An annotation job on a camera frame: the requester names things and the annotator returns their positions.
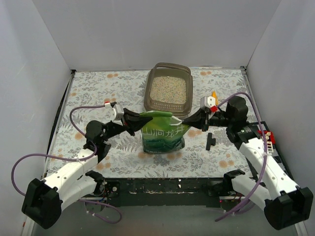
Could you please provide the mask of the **orange plastic scoop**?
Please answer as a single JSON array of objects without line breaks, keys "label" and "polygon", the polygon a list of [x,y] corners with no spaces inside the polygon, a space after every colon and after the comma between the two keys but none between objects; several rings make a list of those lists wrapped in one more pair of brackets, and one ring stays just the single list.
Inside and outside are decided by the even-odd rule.
[{"label": "orange plastic scoop", "polygon": [[218,101],[218,97],[215,91],[212,92],[212,97],[215,98],[215,104],[218,105],[219,101]]}]

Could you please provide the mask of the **small black plastic clip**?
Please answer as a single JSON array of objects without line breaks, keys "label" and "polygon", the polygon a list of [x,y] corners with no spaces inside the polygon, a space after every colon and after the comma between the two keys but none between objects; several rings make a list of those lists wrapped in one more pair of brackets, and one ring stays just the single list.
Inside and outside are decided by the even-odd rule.
[{"label": "small black plastic clip", "polygon": [[211,147],[214,147],[215,145],[216,145],[216,138],[213,138],[213,134],[209,132],[207,134],[206,150],[210,151]]}]

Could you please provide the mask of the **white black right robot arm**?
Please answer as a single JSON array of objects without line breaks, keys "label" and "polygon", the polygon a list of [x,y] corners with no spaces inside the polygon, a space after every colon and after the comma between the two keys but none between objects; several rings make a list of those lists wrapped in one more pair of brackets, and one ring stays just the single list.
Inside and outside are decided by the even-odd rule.
[{"label": "white black right robot arm", "polygon": [[225,100],[225,111],[216,105],[214,97],[202,97],[200,109],[183,121],[202,131],[210,126],[225,127],[228,139],[260,171],[258,180],[247,177],[242,170],[230,171],[223,175],[221,184],[214,186],[227,195],[245,196],[227,214],[240,213],[248,202],[253,202],[276,230],[308,220],[314,199],[312,191],[300,187],[276,162],[268,150],[261,123],[247,121],[248,107],[240,95],[237,93]]}]

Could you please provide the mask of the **brown plastic litter box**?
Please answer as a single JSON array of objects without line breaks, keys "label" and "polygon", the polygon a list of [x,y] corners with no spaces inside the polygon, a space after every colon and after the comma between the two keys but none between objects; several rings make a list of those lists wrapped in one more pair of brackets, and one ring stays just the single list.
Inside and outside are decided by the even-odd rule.
[{"label": "brown plastic litter box", "polygon": [[160,62],[150,70],[144,95],[146,111],[171,112],[185,118],[192,108],[193,79],[183,65]]}]

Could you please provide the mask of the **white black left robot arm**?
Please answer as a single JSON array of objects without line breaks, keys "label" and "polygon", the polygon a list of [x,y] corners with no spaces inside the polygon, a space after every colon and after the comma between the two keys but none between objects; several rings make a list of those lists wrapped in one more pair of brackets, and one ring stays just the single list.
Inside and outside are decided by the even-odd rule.
[{"label": "white black left robot arm", "polygon": [[28,184],[22,213],[48,229],[57,222],[63,210],[82,197],[116,195],[119,183],[107,181],[93,168],[108,154],[110,138],[123,132],[133,136],[152,119],[126,108],[122,111],[114,108],[110,122],[90,121],[86,126],[86,143],[77,157],[48,177],[35,178]]}]

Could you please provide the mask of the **green litter bag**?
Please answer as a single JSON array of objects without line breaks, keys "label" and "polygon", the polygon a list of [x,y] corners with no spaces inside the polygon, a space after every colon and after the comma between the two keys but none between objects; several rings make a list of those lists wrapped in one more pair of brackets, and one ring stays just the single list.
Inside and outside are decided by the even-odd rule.
[{"label": "green litter bag", "polygon": [[185,147],[184,135],[190,129],[189,125],[171,112],[148,111],[141,117],[152,118],[142,129],[143,151],[150,154],[169,153]]}]

